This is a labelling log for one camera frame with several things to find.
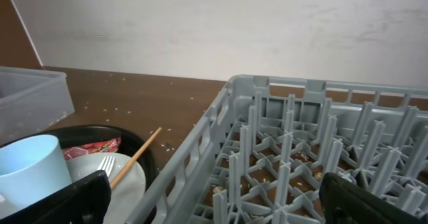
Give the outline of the grey plate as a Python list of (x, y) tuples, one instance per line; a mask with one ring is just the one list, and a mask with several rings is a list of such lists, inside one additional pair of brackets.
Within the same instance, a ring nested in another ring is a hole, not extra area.
[[(113, 156), (114, 166), (109, 175), (109, 181), (120, 172), (120, 170), (131, 159), (129, 156), (120, 153), (99, 152), (88, 154), (67, 160), (68, 170), (71, 179), (78, 181), (79, 179), (96, 171), (101, 162), (107, 157)], [(143, 168), (135, 162), (133, 167), (121, 179), (121, 181), (112, 190), (111, 201), (108, 210), (104, 216), (105, 224), (124, 223), (133, 209), (142, 199), (146, 190), (146, 177)]]

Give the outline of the grey dishwasher rack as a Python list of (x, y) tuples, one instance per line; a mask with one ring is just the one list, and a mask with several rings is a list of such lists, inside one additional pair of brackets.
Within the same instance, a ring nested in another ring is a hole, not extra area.
[(427, 91), (240, 75), (128, 223), (325, 223), (334, 173), (427, 222)]

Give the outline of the light blue cup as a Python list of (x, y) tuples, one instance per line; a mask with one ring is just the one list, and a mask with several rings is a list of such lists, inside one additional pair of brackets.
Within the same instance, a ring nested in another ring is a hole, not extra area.
[(71, 183), (57, 137), (31, 136), (1, 148), (1, 218)]

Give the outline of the white plastic fork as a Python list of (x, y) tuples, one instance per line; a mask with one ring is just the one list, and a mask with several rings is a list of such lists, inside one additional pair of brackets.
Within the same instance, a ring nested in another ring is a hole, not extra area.
[(114, 163), (115, 163), (115, 157), (110, 155), (110, 156), (105, 156), (101, 163), (98, 165), (97, 170), (98, 171), (104, 171), (107, 175), (107, 177), (109, 177), (111, 175), (112, 169), (114, 167)]

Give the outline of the wooden chopstick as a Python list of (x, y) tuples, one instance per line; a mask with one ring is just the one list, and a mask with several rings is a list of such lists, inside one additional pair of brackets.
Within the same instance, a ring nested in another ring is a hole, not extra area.
[(137, 159), (143, 154), (143, 152), (151, 145), (153, 140), (161, 132), (162, 128), (159, 127), (150, 138), (138, 149), (138, 151), (132, 156), (132, 158), (126, 163), (126, 165), (120, 170), (120, 172), (114, 177), (113, 181), (110, 183), (111, 189), (114, 189), (117, 184), (124, 178), (127, 172), (133, 167)]

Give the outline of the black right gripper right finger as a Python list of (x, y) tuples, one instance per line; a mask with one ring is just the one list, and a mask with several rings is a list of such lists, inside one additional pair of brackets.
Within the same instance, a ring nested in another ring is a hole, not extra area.
[(324, 175), (319, 196), (327, 224), (423, 224), (334, 173)]

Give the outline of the red snack wrapper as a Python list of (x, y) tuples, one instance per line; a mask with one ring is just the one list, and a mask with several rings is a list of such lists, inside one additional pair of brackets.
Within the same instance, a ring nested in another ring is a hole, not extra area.
[(65, 160), (71, 160), (79, 156), (88, 154), (94, 154), (99, 152), (117, 152), (122, 142), (121, 137), (112, 138), (107, 141), (93, 142), (89, 144), (83, 144), (80, 146), (74, 146), (62, 149), (62, 154)]

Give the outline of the clear plastic bin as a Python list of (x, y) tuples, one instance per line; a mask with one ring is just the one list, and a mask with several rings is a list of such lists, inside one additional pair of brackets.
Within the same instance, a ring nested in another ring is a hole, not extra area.
[(72, 113), (65, 73), (1, 67), (1, 144), (40, 132)]

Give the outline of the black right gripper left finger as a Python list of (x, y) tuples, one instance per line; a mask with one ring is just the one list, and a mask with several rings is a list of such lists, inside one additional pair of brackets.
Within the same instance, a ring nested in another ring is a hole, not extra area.
[(95, 171), (52, 195), (1, 219), (1, 224), (102, 224), (112, 190), (105, 171)]

